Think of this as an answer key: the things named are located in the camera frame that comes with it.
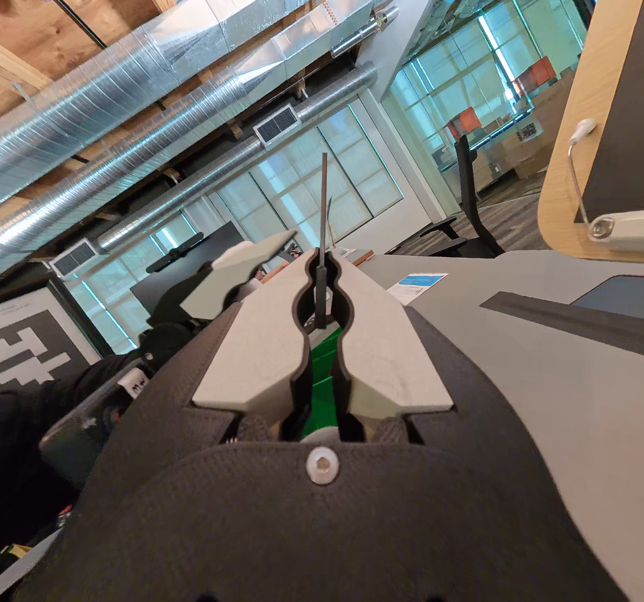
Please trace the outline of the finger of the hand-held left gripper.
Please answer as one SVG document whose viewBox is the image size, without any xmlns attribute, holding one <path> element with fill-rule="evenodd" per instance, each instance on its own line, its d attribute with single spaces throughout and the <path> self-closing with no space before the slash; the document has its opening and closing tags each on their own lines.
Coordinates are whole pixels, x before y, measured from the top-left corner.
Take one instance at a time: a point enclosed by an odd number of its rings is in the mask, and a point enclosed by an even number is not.
<svg viewBox="0 0 644 602">
<path fill-rule="evenodd" d="M 289 229 L 260 243 L 236 245 L 213 262 L 211 272 L 181 302 L 181 309 L 193 319 L 216 318 L 227 308 L 228 297 L 250 281 L 258 267 L 277 257 L 297 233 Z"/>
</svg>

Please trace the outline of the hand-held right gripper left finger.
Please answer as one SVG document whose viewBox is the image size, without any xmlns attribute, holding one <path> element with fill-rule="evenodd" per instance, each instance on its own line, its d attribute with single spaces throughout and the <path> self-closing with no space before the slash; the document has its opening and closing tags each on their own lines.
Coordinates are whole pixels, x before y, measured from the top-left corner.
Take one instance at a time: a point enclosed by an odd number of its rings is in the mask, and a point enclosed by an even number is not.
<svg viewBox="0 0 644 602">
<path fill-rule="evenodd" d="M 193 397 L 196 407 L 260 417 L 300 441 L 311 410 L 304 324 L 315 310 L 318 249 L 303 253 L 239 305 Z"/>
</svg>

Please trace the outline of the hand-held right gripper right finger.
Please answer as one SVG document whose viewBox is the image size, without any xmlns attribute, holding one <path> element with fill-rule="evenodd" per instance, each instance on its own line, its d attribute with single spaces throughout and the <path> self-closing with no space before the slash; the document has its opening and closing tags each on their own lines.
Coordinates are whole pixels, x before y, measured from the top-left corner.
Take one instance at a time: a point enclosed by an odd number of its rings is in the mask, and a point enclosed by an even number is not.
<svg viewBox="0 0 644 602">
<path fill-rule="evenodd" d="M 341 328 L 332 366 L 340 440 L 362 442 L 387 418 L 451 410 L 403 304 L 335 252 L 327 253 L 327 271 Z"/>
</svg>

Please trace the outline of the green plastic bin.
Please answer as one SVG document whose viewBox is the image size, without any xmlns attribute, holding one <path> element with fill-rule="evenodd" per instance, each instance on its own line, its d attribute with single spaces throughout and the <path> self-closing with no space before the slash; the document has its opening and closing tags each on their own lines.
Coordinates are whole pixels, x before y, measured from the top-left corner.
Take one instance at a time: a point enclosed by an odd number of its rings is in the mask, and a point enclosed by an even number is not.
<svg viewBox="0 0 644 602">
<path fill-rule="evenodd" d="M 318 430 L 337 427 L 331 369 L 341 333 L 342 329 L 337 328 L 311 350 L 313 379 L 311 411 L 303 429 L 302 440 Z"/>
</svg>

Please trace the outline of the thin black acrylic sheet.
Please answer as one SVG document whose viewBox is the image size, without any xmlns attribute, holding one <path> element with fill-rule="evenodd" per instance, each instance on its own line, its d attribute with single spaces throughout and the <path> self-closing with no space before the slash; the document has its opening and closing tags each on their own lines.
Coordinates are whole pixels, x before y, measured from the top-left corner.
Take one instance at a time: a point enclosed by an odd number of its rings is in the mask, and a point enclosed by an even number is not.
<svg viewBox="0 0 644 602">
<path fill-rule="evenodd" d="M 318 330 L 326 329 L 326 211 L 327 211 L 328 153 L 323 152 L 321 163 L 321 208 L 318 267 L 316 268 L 316 296 L 314 324 Z"/>
</svg>

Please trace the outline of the person's left forearm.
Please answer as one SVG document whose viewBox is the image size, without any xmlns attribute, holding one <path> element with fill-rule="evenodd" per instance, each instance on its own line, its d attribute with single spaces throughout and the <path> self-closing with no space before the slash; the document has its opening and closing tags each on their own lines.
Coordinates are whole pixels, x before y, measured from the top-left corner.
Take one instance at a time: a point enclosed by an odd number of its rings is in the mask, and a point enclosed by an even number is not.
<svg viewBox="0 0 644 602">
<path fill-rule="evenodd" d="M 110 355 L 80 373 L 30 388 L 1 389 L 1 548 L 28 545 L 78 491 L 44 463 L 44 434 L 138 356 Z"/>
</svg>

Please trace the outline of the large black television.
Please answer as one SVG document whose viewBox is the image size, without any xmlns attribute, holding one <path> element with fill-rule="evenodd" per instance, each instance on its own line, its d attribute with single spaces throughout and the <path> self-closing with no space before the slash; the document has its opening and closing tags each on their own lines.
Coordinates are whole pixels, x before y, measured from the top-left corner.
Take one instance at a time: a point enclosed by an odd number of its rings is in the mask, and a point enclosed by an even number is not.
<svg viewBox="0 0 644 602">
<path fill-rule="evenodd" d="M 143 308 L 152 314 L 167 290 L 188 279 L 204 263 L 217 259 L 227 249 L 243 240 L 238 229 L 229 221 L 209 236 L 204 236 L 204 240 L 184 258 L 173 262 L 158 273 L 147 274 L 130 291 Z"/>
</svg>

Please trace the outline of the black webcam bar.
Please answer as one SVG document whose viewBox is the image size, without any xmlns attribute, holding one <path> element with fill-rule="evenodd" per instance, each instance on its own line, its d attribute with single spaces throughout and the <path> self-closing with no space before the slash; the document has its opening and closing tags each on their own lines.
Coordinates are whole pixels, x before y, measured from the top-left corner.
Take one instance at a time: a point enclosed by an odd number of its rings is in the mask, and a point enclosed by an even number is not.
<svg viewBox="0 0 644 602">
<path fill-rule="evenodd" d="M 171 249 L 165 256 L 155 261 L 146 268 L 146 274 L 154 274 L 162 271 L 173 262 L 184 258 L 189 252 L 197 247 L 204 240 L 204 233 L 198 232 L 182 244 Z"/>
</svg>

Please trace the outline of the printed paper sheet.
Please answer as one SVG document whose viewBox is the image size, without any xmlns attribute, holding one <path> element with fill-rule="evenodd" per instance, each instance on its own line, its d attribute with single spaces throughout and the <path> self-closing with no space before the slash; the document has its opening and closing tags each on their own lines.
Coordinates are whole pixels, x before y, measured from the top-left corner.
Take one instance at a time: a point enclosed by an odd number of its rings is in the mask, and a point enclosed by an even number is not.
<svg viewBox="0 0 644 602">
<path fill-rule="evenodd" d="M 387 292 L 398 300 L 402 306 L 407 307 L 447 276 L 448 274 L 445 273 L 409 274 L 391 286 Z"/>
</svg>

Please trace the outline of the white air vent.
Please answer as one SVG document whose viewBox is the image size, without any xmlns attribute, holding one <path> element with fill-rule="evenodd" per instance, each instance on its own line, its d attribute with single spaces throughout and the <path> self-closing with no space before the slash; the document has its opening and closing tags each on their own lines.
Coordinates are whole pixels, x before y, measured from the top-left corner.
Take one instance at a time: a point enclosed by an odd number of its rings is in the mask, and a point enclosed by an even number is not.
<svg viewBox="0 0 644 602">
<path fill-rule="evenodd" d="M 280 107 L 266 119 L 253 126 L 253 131 L 265 150 L 270 150 L 302 128 L 302 121 L 292 104 Z"/>
<path fill-rule="evenodd" d="M 61 279 L 68 279 L 82 267 L 100 257 L 100 252 L 87 239 L 82 238 L 61 254 L 48 261 L 49 268 Z"/>
</svg>

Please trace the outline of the black office chair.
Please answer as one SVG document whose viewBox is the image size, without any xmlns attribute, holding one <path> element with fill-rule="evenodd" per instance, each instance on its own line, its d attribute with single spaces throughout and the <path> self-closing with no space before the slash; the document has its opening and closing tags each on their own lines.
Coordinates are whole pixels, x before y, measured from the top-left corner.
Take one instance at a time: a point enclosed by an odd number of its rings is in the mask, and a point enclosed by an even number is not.
<svg viewBox="0 0 644 602">
<path fill-rule="evenodd" d="M 453 227 L 453 223 L 457 218 L 455 216 L 446 218 L 426 227 L 419 233 L 419 236 L 423 237 L 440 231 L 449 240 L 422 252 L 421 255 L 439 258 L 497 258 L 505 251 L 492 233 L 484 226 L 479 215 L 473 176 L 473 162 L 477 158 L 477 151 L 470 149 L 466 134 L 455 142 L 455 151 L 461 187 L 462 209 L 475 231 L 476 237 L 468 239 L 459 236 Z"/>
</svg>

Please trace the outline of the orange 3D printer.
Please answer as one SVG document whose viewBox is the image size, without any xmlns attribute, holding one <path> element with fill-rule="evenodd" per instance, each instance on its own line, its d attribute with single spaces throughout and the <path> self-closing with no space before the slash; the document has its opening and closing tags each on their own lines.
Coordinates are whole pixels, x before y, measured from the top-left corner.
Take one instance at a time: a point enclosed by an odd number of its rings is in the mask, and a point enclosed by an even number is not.
<svg viewBox="0 0 644 602">
<path fill-rule="evenodd" d="M 544 56 L 524 70 L 515 80 L 513 87 L 520 97 L 531 95 L 544 84 L 556 81 L 556 72 L 549 57 Z"/>
<path fill-rule="evenodd" d="M 463 136 L 482 129 L 482 124 L 475 109 L 469 106 L 448 120 L 444 128 L 454 141 L 459 141 Z"/>
</svg>

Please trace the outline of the cardboard box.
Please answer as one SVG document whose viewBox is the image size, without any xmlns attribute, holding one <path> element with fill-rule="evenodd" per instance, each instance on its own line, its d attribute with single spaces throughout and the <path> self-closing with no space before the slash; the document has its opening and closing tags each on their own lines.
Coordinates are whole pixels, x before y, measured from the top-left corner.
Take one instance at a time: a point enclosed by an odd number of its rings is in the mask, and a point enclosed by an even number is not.
<svg viewBox="0 0 644 602">
<path fill-rule="evenodd" d="M 484 146 L 477 147 L 473 163 L 477 192 L 507 172 L 525 179 L 545 169 L 550 161 L 560 123 L 566 109 L 575 72 L 568 71 L 533 99 L 530 113 L 511 123 Z"/>
</svg>

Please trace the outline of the spiral silver duct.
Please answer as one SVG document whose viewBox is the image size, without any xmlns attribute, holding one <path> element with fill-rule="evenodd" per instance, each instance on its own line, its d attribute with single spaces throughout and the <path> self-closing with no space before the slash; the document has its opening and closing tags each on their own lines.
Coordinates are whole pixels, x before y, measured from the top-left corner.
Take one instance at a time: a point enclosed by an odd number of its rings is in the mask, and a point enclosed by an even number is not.
<svg viewBox="0 0 644 602">
<path fill-rule="evenodd" d="M 279 142 L 279 146 L 284 146 L 311 130 L 376 82 L 377 68 L 373 62 L 368 61 L 319 91 L 294 109 L 293 113 L 300 120 L 300 124 L 286 134 L 286 139 Z M 246 172 L 271 152 L 256 136 L 242 141 L 213 163 L 202 167 L 186 181 L 99 236 L 96 240 L 97 249 L 102 254 L 112 254 L 136 238 L 145 236 L 174 212 L 184 208 L 205 192 L 225 183 L 237 173 Z"/>
<path fill-rule="evenodd" d="M 1 271 L 36 251 L 49 229 L 121 178 L 144 166 L 222 111 L 236 116 L 248 99 L 238 75 L 215 76 L 69 177 L 1 221 Z"/>
<path fill-rule="evenodd" d="M 165 96 L 179 81 L 151 20 L 1 117 L 1 201 Z"/>
</svg>

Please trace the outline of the galvanised rectangular duct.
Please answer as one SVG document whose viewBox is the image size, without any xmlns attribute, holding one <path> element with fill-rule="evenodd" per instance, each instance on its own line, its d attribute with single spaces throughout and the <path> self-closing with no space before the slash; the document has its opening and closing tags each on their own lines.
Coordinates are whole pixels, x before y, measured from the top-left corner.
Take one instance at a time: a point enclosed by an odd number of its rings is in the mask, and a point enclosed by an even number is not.
<svg viewBox="0 0 644 602">
<path fill-rule="evenodd" d="M 310 0 L 183 0 L 146 26 L 159 99 Z"/>
</svg>

